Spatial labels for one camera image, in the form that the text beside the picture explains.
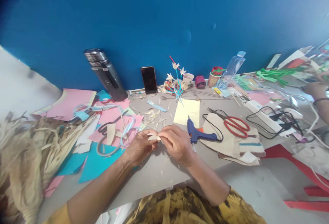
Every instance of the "black smartphone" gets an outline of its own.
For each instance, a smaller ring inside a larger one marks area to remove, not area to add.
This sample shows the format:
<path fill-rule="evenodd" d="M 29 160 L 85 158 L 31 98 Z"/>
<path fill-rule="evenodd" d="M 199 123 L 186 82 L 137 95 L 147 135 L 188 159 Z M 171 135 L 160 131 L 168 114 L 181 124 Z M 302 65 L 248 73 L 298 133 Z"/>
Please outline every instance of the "black smartphone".
<path fill-rule="evenodd" d="M 155 77 L 155 70 L 153 66 L 141 67 L 142 78 L 146 94 L 158 93 L 157 79 Z"/>

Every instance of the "red chair leg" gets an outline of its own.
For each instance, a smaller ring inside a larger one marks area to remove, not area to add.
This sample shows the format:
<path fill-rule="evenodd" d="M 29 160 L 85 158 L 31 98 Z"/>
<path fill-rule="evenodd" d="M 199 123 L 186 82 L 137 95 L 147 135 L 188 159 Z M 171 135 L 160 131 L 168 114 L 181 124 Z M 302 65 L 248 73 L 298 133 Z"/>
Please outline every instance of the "red chair leg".
<path fill-rule="evenodd" d="M 284 203 L 292 209 L 305 209 L 329 212 L 329 202 L 313 202 L 313 201 L 284 201 Z"/>
<path fill-rule="evenodd" d="M 306 166 L 304 163 L 300 162 L 296 158 L 292 157 L 291 153 L 287 151 L 282 145 L 278 144 L 273 146 L 272 148 L 268 148 L 265 150 L 266 157 L 264 158 L 277 158 L 283 157 L 294 163 L 313 183 L 319 186 L 322 190 L 329 192 L 329 187 L 325 186 L 321 183 L 320 180 L 314 175 L 313 171 Z M 325 179 L 321 175 L 317 174 L 317 176 L 326 184 L 329 185 L 329 180 Z"/>
<path fill-rule="evenodd" d="M 318 186 L 306 186 L 304 191 L 311 197 L 329 197 L 329 192 L 324 191 Z"/>

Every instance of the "dried corn husk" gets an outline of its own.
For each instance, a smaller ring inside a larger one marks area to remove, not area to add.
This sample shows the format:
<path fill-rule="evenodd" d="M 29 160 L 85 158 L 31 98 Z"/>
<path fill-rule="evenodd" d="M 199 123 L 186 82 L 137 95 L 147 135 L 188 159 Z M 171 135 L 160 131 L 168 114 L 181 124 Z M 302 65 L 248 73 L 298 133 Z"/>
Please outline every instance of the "dried corn husk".
<path fill-rule="evenodd" d="M 47 117 L 32 122 L 11 121 L 11 117 L 0 127 L 0 173 L 5 178 L 0 187 L 9 178 L 6 197 L 14 203 L 6 214 L 8 219 L 15 218 L 17 208 L 27 224 L 36 223 L 43 189 L 95 115 L 78 125 Z"/>

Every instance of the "red-handled scissors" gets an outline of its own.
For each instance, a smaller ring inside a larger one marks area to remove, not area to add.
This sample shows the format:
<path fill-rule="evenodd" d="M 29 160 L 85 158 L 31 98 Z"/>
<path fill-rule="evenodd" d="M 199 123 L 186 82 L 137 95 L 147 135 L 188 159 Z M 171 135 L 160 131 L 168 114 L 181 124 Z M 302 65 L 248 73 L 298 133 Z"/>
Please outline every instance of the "red-handled scissors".
<path fill-rule="evenodd" d="M 220 109 L 217 109 L 217 110 L 212 110 L 211 108 L 207 108 L 207 109 L 208 109 L 210 112 L 217 114 L 219 117 L 221 117 L 221 118 L 224 120 L 224 125 L 225 125 L 225 127 L 227 128 L 227 130 L 230 131 L 230 133 L 232 133 L 233 135 L 235 135 L 235 136 L 237 136 L 237 137 L 240 137 L 240 138 L 247 138 L 247 137 L 248 137 L 247 132 L 250 131 L 250 127 L 249 127 L 249 125 L 248 125 L 246 122 L 244 122 L 242 119 L 239 119 L 239 118 L 237 118 L 237 117 L 233 117 L 233 116 L 227 116 L 227 114 L 226 114 L 224 111 L 220 110 Z M 224 116 L 224 115 L 218 113 L 217 111 L 221 111 L 221 112 L 223 112 L 226 116 Z M 243 125 L 245 125 L 246 127 L 241 126 L 240 124 L 238 124 L 238 123 L 235 122 L 234 120 L 240 121 L 240 122 L 241 122 Z M 231 127 L 234 127 L 235 129 L 237 129 L 237 130 L 238 130 L 239 132 L 241 132 L 242 134 L 238 134 L 238 133 L 236 133 L 235 131 L 233 131 L 233 130 L 230 128 L 230 126 L 231 126 Z"/>

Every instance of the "scissors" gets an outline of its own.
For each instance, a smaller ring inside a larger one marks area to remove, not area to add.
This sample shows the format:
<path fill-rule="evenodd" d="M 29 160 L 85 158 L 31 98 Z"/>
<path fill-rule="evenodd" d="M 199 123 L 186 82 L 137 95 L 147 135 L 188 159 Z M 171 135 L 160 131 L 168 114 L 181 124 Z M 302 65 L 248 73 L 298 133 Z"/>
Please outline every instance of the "scissors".
<path fill-rule="evenodd" d="M 232 133 L 233 135 L 235 135 L 235 136 L 237 136 L 237 137 L 240 137 L 240 138 L 247 138 L 247 137 L 248 137 L 247 132 L 250 131 L 250 127 L 249 127 L 249 125 L 248 125 L 246 122 L 244 122 L 242 119 L 239 119 L 239 118 L 237 118 L 237 117 L 233 117 L 233 116 L 227 116 L 227 114 L 226 114 L 224 111 L 220 110 L 220 109 L 217 109 L 217 110 L 212 110 L 211 108 L 207 108 L 207 109 L 208 109 L 208 111 L 210 111 L 211 113 L 215 113 L 215 114 L 217 114 L 219 117 L 221 117 L 221 118 L 224 120 L 224 125 L 225 125 L 225 127 L 227 128 L 227 130 L 230 131 L 230 133 Z M 220 114 L 220 113 L 218 113 L 217 111 L 221 111 L 221 112 L 223 112 L 223 113 L 225 114 L 225 116 L 222 115 L 222 114 Z M 240 121 L 240 122 L 241 122 L 243 125 L 245 125 L 246 127 L 241 126 L 240 124 L 238 124 L 238 123 L 235 122 L 234 120 Z M 230 126 L 233 127 L 233 128 L 235 128 L 235 129 L 237 129 L 237 130 L 238 130 L 239 132 L 241 132 L 242 134 L 238 134 L 238 133 L 236 133 L 235 131 L 233 131 L 233 130 L 231 129 Z"/>
<path fill-rule="evenodd" d="M 98 129 L 98 132 L 101 133 L 103 136 L 106 136 L 107 135 L 107 125 L 108 124 L 113 124 L 113 123 L 116 123 L 119 119 L 121 119 L 121 116 L 119 116 L 118 118 L 116 118 L 114 121 L 112 122 L 108 122 L 108 123 L 105 123 L 104 125 L 102 125 L 99 129 Z"/>

